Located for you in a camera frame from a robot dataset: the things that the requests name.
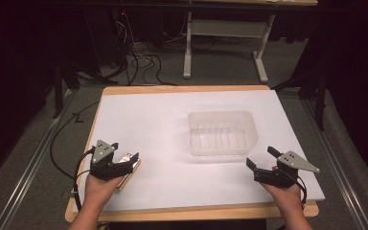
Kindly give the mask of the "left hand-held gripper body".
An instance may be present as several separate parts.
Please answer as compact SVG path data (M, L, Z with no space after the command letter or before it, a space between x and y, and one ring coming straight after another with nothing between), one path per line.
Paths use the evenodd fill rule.
M131 165L128 163L119 164L113 161L115 151L105 141L98 140L91 157L90 173L104 181L131 173Z

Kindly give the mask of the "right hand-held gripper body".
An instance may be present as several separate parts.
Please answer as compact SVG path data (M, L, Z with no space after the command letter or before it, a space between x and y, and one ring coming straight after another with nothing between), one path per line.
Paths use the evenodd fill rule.
M275 159L275 170L266 170L257 167L253 171L255 181L278 188L289 188L297 183L300 170L312 173L320 172L312 163L291 150Z

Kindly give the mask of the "brown-edged shiny packet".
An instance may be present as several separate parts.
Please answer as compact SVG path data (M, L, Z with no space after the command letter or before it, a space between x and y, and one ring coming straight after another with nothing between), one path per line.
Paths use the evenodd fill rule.
M131 154L131 153L126 153L122 159L120 160L120 163L125 163L125 162L129 162L130 160L133 161L132 164L132 172L127 174L123 180L119 183L117 190L119 192L121 192L123 190L123 188L126 186L126 184L128 183L128 181L131 179L131 177L134 175L134 173L137 171L137 169L139 168L140 164L141 164L141 159L139 157L139 153L136 152L135 154Z

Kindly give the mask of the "person's right hand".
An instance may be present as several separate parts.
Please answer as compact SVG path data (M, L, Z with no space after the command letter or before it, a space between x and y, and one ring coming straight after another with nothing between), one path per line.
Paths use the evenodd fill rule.
M271 194L282 214L303 212L300 200L301 190L297 185L292 185L289 188L278 188L262 183L262 186Z

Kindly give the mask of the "person's left hand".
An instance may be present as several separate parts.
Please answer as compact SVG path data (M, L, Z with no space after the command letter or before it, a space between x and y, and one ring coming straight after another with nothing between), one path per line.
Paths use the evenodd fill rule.
M117 189L122 180L122 177L117 177L104 181L89 174L85 182L83 205L102 209L108 200L110 200L113 192Z

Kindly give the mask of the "clear plastic container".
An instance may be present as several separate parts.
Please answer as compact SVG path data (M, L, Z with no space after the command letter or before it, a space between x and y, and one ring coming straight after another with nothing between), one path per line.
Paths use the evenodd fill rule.
M259 139L248 111L192 112L188 122L194 156L246 155Z

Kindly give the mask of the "black metal stand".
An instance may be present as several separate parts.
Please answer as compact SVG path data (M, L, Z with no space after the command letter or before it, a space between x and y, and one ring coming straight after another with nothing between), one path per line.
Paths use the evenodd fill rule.
M67 58L60 58L57 61L54 70L54 90L55 90L55 114L54 118L58 118L60 112L63 110L63 93L62 93L62 83L65 82L69 89L80 88L80 82L78 80L79 72L83 72L88 77L104 83L110 83L110 80L101 76L98 73L88 70L82 65L76 63Z
M316 64L309 70L303 71L301 74L297 74L289 80L273 86L272 90L279 92L288 87L299 86L300 91L298 95L300 99L309 100L315 98L314 121L317 126L323 130L324 109L326 107L326 83L327 78L324 66L322 64Z

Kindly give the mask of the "metal floor rail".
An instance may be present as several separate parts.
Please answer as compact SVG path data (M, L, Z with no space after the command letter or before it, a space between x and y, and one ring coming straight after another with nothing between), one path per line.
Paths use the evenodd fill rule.
M40 168L43 159L46 156L45 151L48 148L49 144L53 141L54 133L58 128L58 124L64 114L64 111L67 109L70 102L73 101L75 95L76 90L68 89L65 92L65 95L62 97L63 108L57 113L57 116L52 119L51 123L46 129L28 166L16 183L16 186L13 189L6 206L0 214L0 230L8 230L9 226L11 225L13 217L15 216L20 204L22 203L26 193L33 183L35 175Z
M309 101L303 100L301 104L304 107L305 111L308 113L310 122L314 126L314 129L319 136L320 142L325 149L334 180L338 186L339 192L341 192L347 208L349 209L349 212L355 222L357 229L368 230L368 218L358 200L357 193L354 191L354 188L348 181L348 177L343 171L341 164L337 160L336 154L331 146L327 135L325 134L325 131L322 130L317 124L311 103Z

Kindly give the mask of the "white metal desk frame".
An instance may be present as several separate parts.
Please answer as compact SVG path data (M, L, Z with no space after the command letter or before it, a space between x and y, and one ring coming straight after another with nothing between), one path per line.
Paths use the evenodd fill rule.
M260 47L252 55L260 82L268 83L263 54L274 24L274 19L274 14L270 14L264 22L193 19L193 15L188 12L183 78L189 79L192 75L192 37L194 35L227 36L260 39Z

